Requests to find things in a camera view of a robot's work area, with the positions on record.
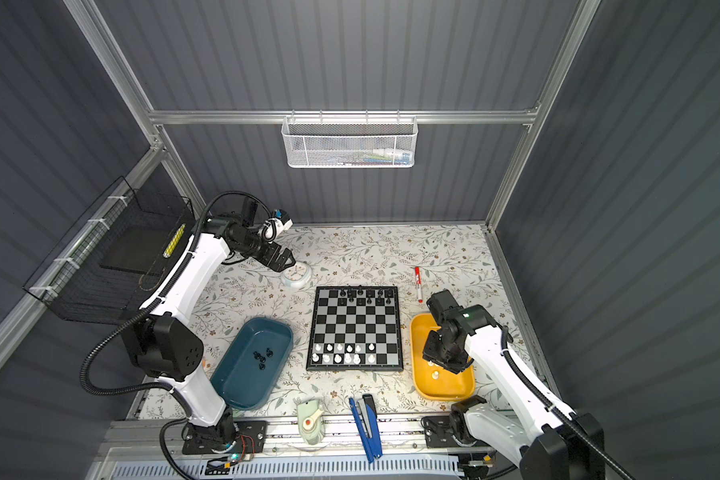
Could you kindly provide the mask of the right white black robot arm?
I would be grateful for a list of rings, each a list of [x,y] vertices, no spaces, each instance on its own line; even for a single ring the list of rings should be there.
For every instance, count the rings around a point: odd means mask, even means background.
[[[600,423],[556,396],[511,348],[507,328],[483,306],[463,307],[448,290],[433,294],[426,305],[438,328],[427,337],[423,359],[454,374],[479,366],[516,415],[510,419],[474,395],[452,405],[446,435],[460,446],[487,444],[524,479],[603,479],[607,470],[631,478],[606,452]]]

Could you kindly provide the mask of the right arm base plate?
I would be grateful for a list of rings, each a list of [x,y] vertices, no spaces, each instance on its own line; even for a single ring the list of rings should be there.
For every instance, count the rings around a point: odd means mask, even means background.
[[[447,415],[424,416],[420,424],[424,431],[425,444],[430,449],[487,447],[487,444],[480,440],[459,440]]]

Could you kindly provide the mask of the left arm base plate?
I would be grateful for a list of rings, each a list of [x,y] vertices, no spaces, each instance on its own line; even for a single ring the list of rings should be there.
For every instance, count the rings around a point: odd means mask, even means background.
[[[232,453],[257,454],[263,451],[267,436],[266,421],[235,421],[216,427],[199,427],[188,423],[182,429],[182,453],[203,455],[221,453],[231,447]]]

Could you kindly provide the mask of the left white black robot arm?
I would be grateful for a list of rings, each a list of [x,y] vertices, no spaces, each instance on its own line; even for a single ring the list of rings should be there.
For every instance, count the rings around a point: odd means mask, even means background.
[[[238,254],[281,273],[296,263],[290,249],[277,242],[293,225],[282,209],[271,209],[256,196],[239,192],[241,211],[214,214],[207,204],[188,245],[156,291],[137,313],[102,339],[82,362],[82,388],[96,396],[116,396],[144,390],[168,392],[182,407],[189,432],[216,445],[232,444],[237,429],[226,402],[216,392],[201,366],[203,341],[190,329],[191,315],[212,275]],[[124,387],[100,387],[91,379],[91,367],[104,348],[122,338],[132,365],[149,382]]]

